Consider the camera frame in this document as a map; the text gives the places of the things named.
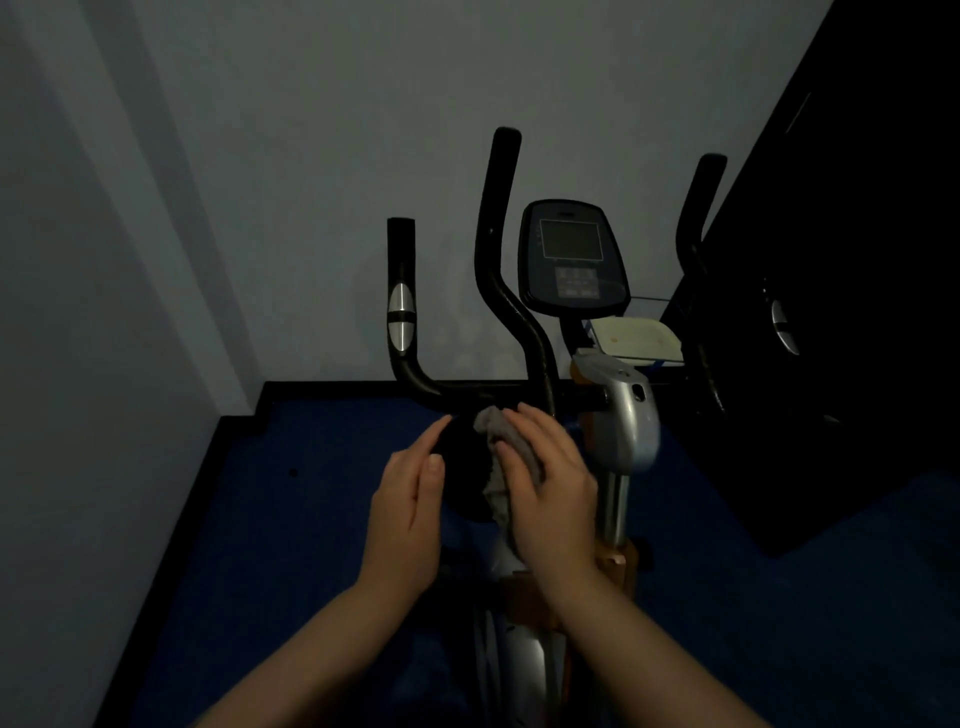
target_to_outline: blue floor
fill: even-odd
[[[234,445],[130,726],[188,725],[352,583],[383,465],[434,419],[408,400],[285,402]],[[644,608],[774,725],[960,724],[955,480],[918,477],[771,560],[666,434],[630,511],[655,553]],[[462,537],[447,518],[444,542]]]

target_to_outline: hand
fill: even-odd
[[[433,583],[440,565],[444,459],[430,450],[449,422],[444,415],[410,448],[390,456],[370,505],[357,586],[393,600],[404,614]]]
[[[521,403],[518,409],[505,409],[503,414],[543,463],[540,491],[534,489],[516,450],[501,441],[497,455],[510,488],[516,546],[549,600],[596,571],[597,482],[560,423],[529,404]]]

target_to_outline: baseboard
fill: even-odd
[[[207,506],[216,491],[217,474],[223,468],[234,441],[244,435],[262,432],[270,421],[271,408],[277,402],[404,396],[397,381],[268,381],[260,391],[252,416],[220,418],[120,663],[113,673],[94,728],[119,728],[130,720],[133,702],[143,685],[160,632],[203,525]]]

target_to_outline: black handlebar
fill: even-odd
[[[487,179],[477,219],[473,267],[480,295],[523,348],[526,381],[445,381],[427,376],[417,360],[416,226],[413,220],[387,220],[387,349],[396,379],[411,396],[443,412],[516,406],[527,401],[551,415],[600,411],[608,406],[602,386],[580,385],[557,376],[553,348],[537,320],[500,275],[503,224],[519,156],[520,132],[501,127],[493,135]]]
[[[684,207],[677,223],[677,258],[685,276],[702,282],[707,277],[707,265],[700,252],[704,223],[716,197],[720,179],[727,168],[723,155],[703,155],[693,173],[693,182],[686,193]]]
[[[530,403],[555,415],[559,377],[553,347],[543,327],[507,287],[500,274],[503,222],[507,217],[510,190],[514,186],[521,138],[520,132],[508,127],[500,127],[493,134],[487,178],[484,180],[480,214],[477,217],[473,272],[483,300],[523,348],[533,395]]]

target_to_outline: cloth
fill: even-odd
[[[510,492],[507,489],[507,478],[503,474],[503,468],[500,467],[500,458],[496,456],[496,442],[503,440],[516,450],[527,466],[527,470],[530,471],[530,479],[536,489],[539,489],[543,482],[543,466],[534,449],[530,447],[530,443],[507,422],[503,412],[495,406],[491,405],[477,413],[473,420],[473,429],[486,436],[487,448],[493,460],[490,480],[483,489],[484,498],[490,504],[493,520],[504,533],[510,533]]]

